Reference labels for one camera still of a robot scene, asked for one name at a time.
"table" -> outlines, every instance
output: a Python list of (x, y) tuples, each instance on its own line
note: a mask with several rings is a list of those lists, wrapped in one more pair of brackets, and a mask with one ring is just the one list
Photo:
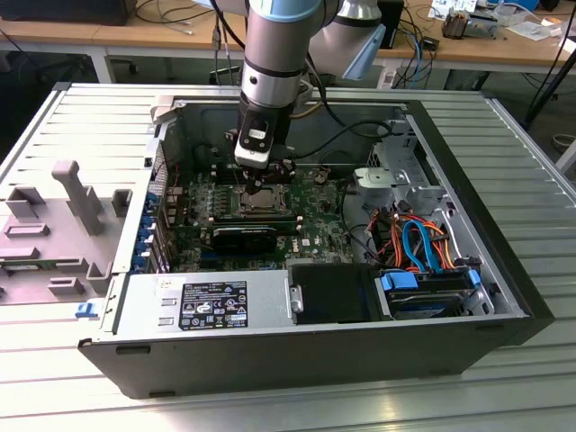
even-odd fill
[[(190, 0), (161, 0), (161, 4), (163, 10), (167, 10), (171, 7), (189, 5)], [(409, 0), (407, 4), (416, 25), (426, 29), (424, 31), (426, 35), (440, 40), (434, 68), (545, 73), (552, 65), (557, 40), (534, 42), (506, 30), (500, 30), (496, 40), (444, 39), (441, 22), (428, 21), (426, 18), (428, 14), (426, 6), (430, 4), (430, 0)], [(566, 14), (571, 9), (572, 4), (564, 2), (556, 8), (556, 12)], [(201, 10), (200, 6), (196, 6), (192, 11)], [(143, 8), (141, 13), (150, 19), (158, 19), (158, 10), (154, 4)], [(169, 16), (178, 19), (190, 14), (193, 13), (179, 11)], [(237, 15), (227, 17), (230, 26), (241, 39), (244, 39), (243, 18)], [(0, 28), (23, 50), (81, 53), (90, 56), (101, 83), (114, 81), (109, 56), (211, 58), (213, 25), (212, 13), (193, 20), (193, 25), (189, 26), (194, 32), (193, 35), (174, 31), (162, 24), (143, 22), (135, 16), (131, 17), (128, 25), (124, 27), (0, 21)], [(243, 58), (238, 45), (232, 42), (230, 48), (233, 59)], [(0, 35), (0, 50), (14, 50), (14, 46), (2, 35)], [(374, 61), (376, 66), (382, 67), (378, 87), (389, 86), (396, 70), (410, 61), (413, 54), (404, 35), (399, 35), (394, 49), (381, 49)], [(561, 66), (566, 58), (567, 55), (562, 54), (558, 66)]]
[[(86, 160), (97, 155), (116, 164), (110, 169), (103, 162), (94, 168), (103, 175), (86, 178), (98, 196), (109, 198), (114, 189), (130, 187), (139, 175), (131, 162), (143, 166), (154, 137), (149, 107), (155, 96), (186, 97), (205, 88), (75, 84), (52, 91), (0, 166), (0, 199), (10, 193), (10, 185), (50, 177), (48, 156), (62, 152)], [(220, 91), (232, 95), (235, 90)], [(360, 99), (382, 97), (369, 89), (329, 89), (328, 98), (350, 92)], [(471, 92), (418, 90), (385, 97), (417, 99), (427, 108), (553, 311), (554, 324), (523, 346), (487, 355), (461, 376), (131, 400), (78, 353), (78, 339), (99, 322), (75, 319), (76, 304), (1, 306), (0, 428), (572, 430), (576, 192), (495, 100)], [(59, 189), (42, 193), (64, 196)]]

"motherboard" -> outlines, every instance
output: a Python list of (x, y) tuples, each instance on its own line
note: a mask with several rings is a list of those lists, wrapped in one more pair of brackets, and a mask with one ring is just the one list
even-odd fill
[(166, 189), (172, 272), (272, 270), (291, 259), (351, 263), (339, 217), (341, 182), (301, 169), (249, 195), (240, 172), (178, 171)]

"blue cable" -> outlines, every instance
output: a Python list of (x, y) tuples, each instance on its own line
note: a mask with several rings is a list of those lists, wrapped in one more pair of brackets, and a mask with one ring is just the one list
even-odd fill
[(410, 233), (410, 227), (412, 225), (416, 225), (416, 228), (419, 229), (420, 235), (422, 236), (422, 243), (424, 243), (424, 253), (426, 254), (426, 260), (428, 261), (428, 266), (434, 270), (435, 272), (442, 273), (442, 267), (438, 263), (438, 260), (434, 253), (432, 252), (432, 245), (430, 244), (430, 237), (428, 236), (428, 232), (426, 231), (426, 227), (422, 225), (421, 222), (417, 220), (409, 220), (404, 224), (404, 228), (402, 229), (402, 245), (404, 246), (404, 252), (406, 252), (406, 256), (410, 258), (417, 267), (418, 270), (422, 273), (426, 272), (426, 268), (424, 265), (417, 259), (410, 249), (410, 240), (408, 235)]
[(422, 50), (420, 49), (420, 45), (418, 44), (418, 40), (416, 39), (416, 36), (414, 36), (414, 34), (410, 33), (410, 32), (406, 32), (406, 34), (408, 34), (412, 38), (412, 40), (414, 41), (414, 46), (416, 47), (416, 55), (418, 57), (418, 63), (416, 64), (416, 73), (414, 74), (414, 77), (412, 78), (412, 83), (408, 87), (408, 88), (412, 88), (418, 82), (418, 73), (420, 71), (420, 61), (422, 60)]

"side panel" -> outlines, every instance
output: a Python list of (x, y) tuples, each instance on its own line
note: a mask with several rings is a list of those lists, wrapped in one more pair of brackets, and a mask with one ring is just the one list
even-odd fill
[(460, 374), (525, 323), (211, 337), (79, 349), (135, 399)]

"computer case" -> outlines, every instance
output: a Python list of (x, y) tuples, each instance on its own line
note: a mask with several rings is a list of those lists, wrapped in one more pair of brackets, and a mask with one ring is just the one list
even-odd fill
[(124, 25), (137, 0), (0, 0), (5, 21)]
[(394, 45), (396, 31), (404, 8), (404, 0), (379, 0), (378, 7), (382, 12), (382, 24), (386, 27), (380, 48), (390, 50)]

